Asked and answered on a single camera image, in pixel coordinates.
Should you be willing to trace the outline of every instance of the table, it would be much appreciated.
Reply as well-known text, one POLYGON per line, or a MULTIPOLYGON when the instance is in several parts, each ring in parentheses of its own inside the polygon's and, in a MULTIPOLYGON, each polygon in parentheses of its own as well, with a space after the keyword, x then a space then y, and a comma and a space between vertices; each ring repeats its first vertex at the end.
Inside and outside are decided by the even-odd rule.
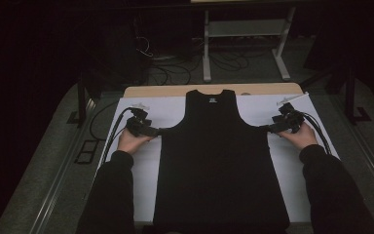
MULTIPOLYGON (((237 93, 241 117, 252 126, 272 124, 271 117, 279 114, 277 102, 283 98, 302 94, 300 87, 294 83, 130 87, 126 89, 124 97, 117 106, 112 124, 115 124, 115 120, 125 108, 132 104, 142 103, 150 107, 147 110, 147 118, 152 120, 153 127, 172 127, 184 116, 186 92, 195 89, 205 94, 219 94, 223 89, 234 90, 237 93)), ((313 115, 321 125, 318 114, 308 97, 298 98, 292 104, 296 109, 313 115)), ((129 114, 125 115, 118 130, 124 128, 126 118, 130 117, 129 114)), ((323 125, 321 127, 328 138, 323 125)), ((302 175, 303 165, 298 159, 298 150, 287 140, 273 134, 268 134, 268 141, 290 221, 310 222, 310 204, 302 175)), ((336 152, 330 140, 329 144, 332 151, 336 152)), ((117 141, 112 143, 111 149, 116 146, 117 141)), ((161 139, 157 137, 133 155, 134 220, 137 223, 148 223, 153 219, 160 150, 161 139)), ((109 161, 113 151, 109 150, 106 161, 109 161)))

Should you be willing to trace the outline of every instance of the black sleeve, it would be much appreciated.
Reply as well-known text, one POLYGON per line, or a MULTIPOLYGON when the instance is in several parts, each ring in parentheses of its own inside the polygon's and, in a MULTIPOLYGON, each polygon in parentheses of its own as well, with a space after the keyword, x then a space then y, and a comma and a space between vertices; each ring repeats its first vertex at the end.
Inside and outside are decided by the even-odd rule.
POLYGON ((135 233, 130 154, 116 151, 97 171, 76 233, 135 233))
POLYGON ((319 145, 300 153, 316 234, 374 234, 374 219, 341 161, 319 145))

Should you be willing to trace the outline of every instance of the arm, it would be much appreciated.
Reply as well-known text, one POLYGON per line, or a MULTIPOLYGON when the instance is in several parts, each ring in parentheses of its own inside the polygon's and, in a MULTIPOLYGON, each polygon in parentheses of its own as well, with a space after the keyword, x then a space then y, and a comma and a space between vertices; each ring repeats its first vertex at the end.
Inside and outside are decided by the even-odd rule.
POLYGON ((280 135, 301 149, 315 233, 374 233, 374 219, 353 178, 318 145, 314 130, 303 123, 298 133, 280 135))
POLYGON ((111 161, 97 171, 76 233, 135 233, 133 225, 131 155, 148 136, 135 137, 124 129, 111 161))

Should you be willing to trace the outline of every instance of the person's left hand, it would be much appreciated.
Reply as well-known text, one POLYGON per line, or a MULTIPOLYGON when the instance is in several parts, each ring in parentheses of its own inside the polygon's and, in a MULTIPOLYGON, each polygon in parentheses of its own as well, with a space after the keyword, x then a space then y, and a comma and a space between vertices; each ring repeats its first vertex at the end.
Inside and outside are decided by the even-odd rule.
POLYGON ((151 139, 153 139, 152 136, 134 136, 128 129, 124 129, 118 139, 117 150, 125 151, 132 155, 142 144, 151 139))

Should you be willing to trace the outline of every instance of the metal stand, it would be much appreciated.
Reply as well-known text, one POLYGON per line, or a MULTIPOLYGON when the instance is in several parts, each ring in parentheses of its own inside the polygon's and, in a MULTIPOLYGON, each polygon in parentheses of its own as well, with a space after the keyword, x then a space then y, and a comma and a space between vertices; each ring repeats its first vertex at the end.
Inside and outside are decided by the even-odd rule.
POLYGON ((203 56, 203 73, 204 73, 204 81, 209 83, 211 81, 211 73, 210 73, 210 60, 208 57, 208 11, 206 11, 205 17, 205 54, 203 56))
POLYGON ((346 82, 346 103, 345 103, 345 115, 349 121, 356 125, 358 121, 371 121, 369 115, 366 113, 363 107, 358 107, 357 111, 359 116, 355 116, 355 77, 352 75, 352 70, 349 68, 349 74, 346 82))
POLYGON ((278 65, 281 78, 288 81, 290 75, 281 58, 284 43, 293 20, 295 7, 289 9, 286 19, 259 19, 259 20, 239 20, 239 21, 208 21, 208 11, 205 15, 205 51, 203 55, 204 81, 211 82, 210 62, 208 57, 208 38, 225 36, 256 36, 256 35, 280 35, 278 46, 272 50, 276 64, 278 65))
POLYGON ((295 11, 296 11, 296 8, 294 7, 289 9, 286 22, 284 23, 283 30, 281 31, 279 45, 276 49, 272 50, 273 56, 275 57, 276 64, 278 65, 278 68, 281 74, 281 79, 283 79, 283 81, 290 80, 290 75, 289 75, 289 72, 287 71, 286 66, 284 65, 283 59, 281 58, 281 53, 283 52, 284 43, 287 40, 287 35, 289 33, 289 29, 293 21, 293 16, 294 16, 295 11))

